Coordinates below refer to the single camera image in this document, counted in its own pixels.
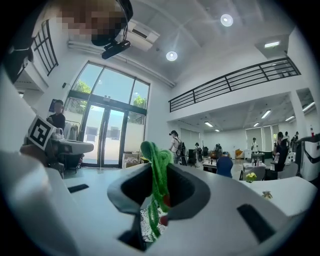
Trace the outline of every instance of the green rope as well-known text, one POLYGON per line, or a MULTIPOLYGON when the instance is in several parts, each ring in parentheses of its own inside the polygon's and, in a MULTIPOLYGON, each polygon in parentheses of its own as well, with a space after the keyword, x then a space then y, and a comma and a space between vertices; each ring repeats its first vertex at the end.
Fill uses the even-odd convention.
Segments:
POLYGON ((147 213, 151 228, 151 237, 156 240, 160 236, 158 230, 159 214, 157 204, 164 213, 169 207, 164 203, 164 196, 169 195, 167 184, 167 165, 173 163, 173 155, 169 150, 159 150, 156 144, 149 141, 141 143, 141 152, 147 158, 152 167, 152 197, 148 205, 147 213))

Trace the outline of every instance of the rectangular vent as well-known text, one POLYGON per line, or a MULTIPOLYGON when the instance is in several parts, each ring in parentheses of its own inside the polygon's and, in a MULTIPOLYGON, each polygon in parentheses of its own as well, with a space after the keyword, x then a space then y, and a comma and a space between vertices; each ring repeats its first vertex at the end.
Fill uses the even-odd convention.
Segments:
POLYGON ((135 33, 135 34, 137 34, 138 36, 144 38, 144 39, 147 38, 147 36, 146 36, 144 33, 141 33, 141 32, 139 32, 139 31, 136 30, 136 29, 132 29, 132 32, 135 33))

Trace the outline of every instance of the recessed light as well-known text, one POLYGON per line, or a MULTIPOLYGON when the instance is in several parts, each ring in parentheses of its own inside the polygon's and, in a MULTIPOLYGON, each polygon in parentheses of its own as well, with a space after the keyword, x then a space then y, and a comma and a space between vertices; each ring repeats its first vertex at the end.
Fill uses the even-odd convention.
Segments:
POLYGON ((234 23, 234 19, 229 14, 222 15, 220 21, 225 27, 230 27, 234 23))
POLYGON ((209 123, 209 122, 204 122, 207 126, 209 126, 209 127, 214 127, 211 123, 209 123))
POLYGON ((175 51, 169 51, 166 54, 166 59, 170 62, 174 62, 178 58, 178 54, 175 51))
POLYGON ((270 112, 271 112, 271 110, 267 110, 261 118, 262 119, 266 118, 267 115, 269 115, 270 112))
POLYGON ((290 116, 288 119, 286 119, 285 121, 289 121, 291 119, 294 119, 295 117, 294 116, 290 116))
POLYGON ((270 43, 266 43, 264 45, 264 48, 274 47, 274 46, 278 46, 278 45, 280 45, 280 41, 270 42, 270 43))
POLYGON ((310 103, 308 106, 306 106, 304 109, 302 109, 302 111, 307 111, 308 109, 310 109, 313 105, 315 104, 315 102, 310 103))

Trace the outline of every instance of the floor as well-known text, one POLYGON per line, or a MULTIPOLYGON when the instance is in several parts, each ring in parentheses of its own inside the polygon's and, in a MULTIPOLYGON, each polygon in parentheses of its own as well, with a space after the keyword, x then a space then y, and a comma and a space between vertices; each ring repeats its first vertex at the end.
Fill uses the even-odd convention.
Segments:
MULTIPOLYGON (((264 163, 267 166, 270 166, 270 162, 272 159, 266 159, 264 163)), ((243 169, 243 163, 248 163, 244 159, 239 159, 235 161, 232 160, 233 167, 231 169, 232 178, 235 180, 239 180, 241 170, 243 169)), ((203 170, 202 164, 200 164, 200 167, 197 168, 198 170, 203 170)), ((88 177, 88 176, 96 176, 99 174, 103 174, 104 172, 110 171, 110 170, 117 170, 116 168, 89 168, 89 167, 82 167, 77 170, 77 172, 74 169, 66 170, 64 172, 64 179, 71 179, 71 178, 80 178, 80 177, 88 177)))

